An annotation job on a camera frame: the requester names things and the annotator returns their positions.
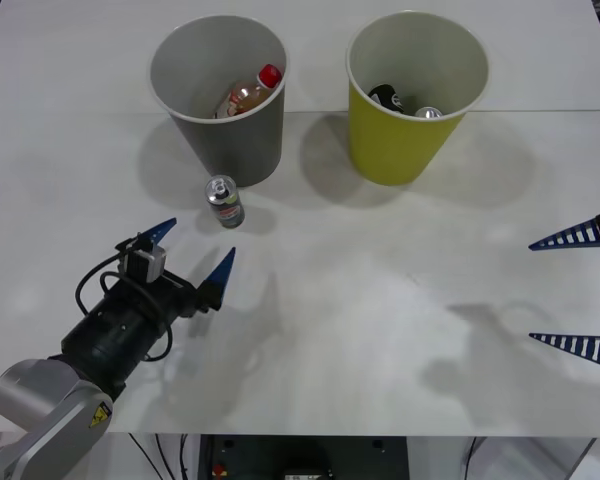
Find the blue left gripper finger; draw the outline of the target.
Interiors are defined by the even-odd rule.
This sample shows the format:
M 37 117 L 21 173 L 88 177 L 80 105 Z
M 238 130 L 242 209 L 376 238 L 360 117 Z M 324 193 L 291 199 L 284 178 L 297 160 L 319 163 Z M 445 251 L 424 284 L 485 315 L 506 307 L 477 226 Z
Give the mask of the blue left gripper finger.
M 199 311 L 219 311 L 223 304 L 235 260 L 233 247 L 197 288 L 196 308 Z
M 138 233 L 132 238 L 123 240 L 118 243 L 115 248 L 119 252 L 132 252 L 138 250 L 151 252 L 176 224 L 177 219 L 171 218 L 144 232 Z

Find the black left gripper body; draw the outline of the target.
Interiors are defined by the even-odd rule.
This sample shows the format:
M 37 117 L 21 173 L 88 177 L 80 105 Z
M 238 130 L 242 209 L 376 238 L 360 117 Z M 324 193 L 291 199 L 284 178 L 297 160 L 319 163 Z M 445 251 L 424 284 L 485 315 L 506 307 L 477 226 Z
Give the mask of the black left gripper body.
M 106 297 L 120 300 L 152 319 L 191 318 L 201 310 L 198 289 L 170 271 L 149 283 L 126 274 L 105 272 L 102 289 Z

